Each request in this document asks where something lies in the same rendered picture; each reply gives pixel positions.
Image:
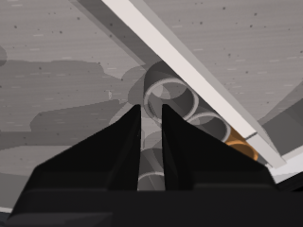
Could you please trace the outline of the bronze bushing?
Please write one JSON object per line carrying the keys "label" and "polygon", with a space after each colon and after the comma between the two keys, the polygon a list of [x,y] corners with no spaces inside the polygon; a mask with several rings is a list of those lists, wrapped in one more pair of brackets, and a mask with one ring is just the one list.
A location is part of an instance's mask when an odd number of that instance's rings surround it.
{"label": "bronze bushing", "polygon": [[[231,126],[231,125],[230,125]],[[245,139],[231,126],[231,132],[225,143],[236,150],[243,152],[251,158],[257,160],[258,152],[252,148]]]}

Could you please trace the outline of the grey metal bushing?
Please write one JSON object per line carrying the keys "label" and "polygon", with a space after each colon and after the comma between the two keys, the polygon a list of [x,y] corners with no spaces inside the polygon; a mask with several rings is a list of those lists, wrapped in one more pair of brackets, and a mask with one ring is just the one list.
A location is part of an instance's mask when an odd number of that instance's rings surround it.
{"label": "grey metal bushing", "polygon": [[[175,82],[185,85],[186,90],[178,97],[163,99],[155,96],[152,91],[161,84]],[[199,104],[196,93],[172,68],[164,61],[155,63],[147,71],[144,78],[143,106],[146,114],[158,123],[162,123],[162,105],[168,104],[185,120],[196,111]]]}
{"label": "grey metal bushing", "polygon": [[161,148],[140,152],[137,190],[166,190]]}
{"label": "grey metal bushing", "polygon": [[[213,137],[225,142],[230,135],[231,126],[230,124],[222,118],[201,96],[199,96],[199,104],[195,113],[186,120],[186,122],[191,122],[195,118],[201,116],[214,116],[209,122],[202,125],[193,125],[198,129],[212,135]],[[218,118],[217,118],[218,117]],[[220,118],[220,119],[219,119]]]}

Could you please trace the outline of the grey round turntable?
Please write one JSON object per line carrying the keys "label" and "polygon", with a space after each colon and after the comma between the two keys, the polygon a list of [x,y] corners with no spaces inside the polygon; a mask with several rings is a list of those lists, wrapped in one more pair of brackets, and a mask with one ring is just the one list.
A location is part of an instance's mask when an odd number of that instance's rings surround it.
{"label": "grey round turntable", "polygon": [[303,0],[0,0],[0,212],[136,104],[141,151],[162,148],[143,106],[159,61],[268,169],[303,152]]}

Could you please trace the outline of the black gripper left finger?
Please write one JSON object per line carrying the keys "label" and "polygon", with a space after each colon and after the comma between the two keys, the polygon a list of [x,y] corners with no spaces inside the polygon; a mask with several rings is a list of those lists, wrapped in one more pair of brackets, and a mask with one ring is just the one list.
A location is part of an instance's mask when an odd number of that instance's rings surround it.
{"label": "black gripper left finger", "polygon": [[22,193],[37,187],[137,190],[140,151],[141,105],[136,104],[114,124],[36,166]]}

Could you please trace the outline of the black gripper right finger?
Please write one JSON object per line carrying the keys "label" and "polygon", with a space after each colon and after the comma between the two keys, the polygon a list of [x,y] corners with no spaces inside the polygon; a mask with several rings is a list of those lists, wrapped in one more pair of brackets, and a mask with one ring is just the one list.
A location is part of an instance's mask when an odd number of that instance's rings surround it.
{"label": "black gripper right finger", "polygon": [[162,105],[162,155],[166,190],[280,192],[267,166],[189,124],[168,104]]}

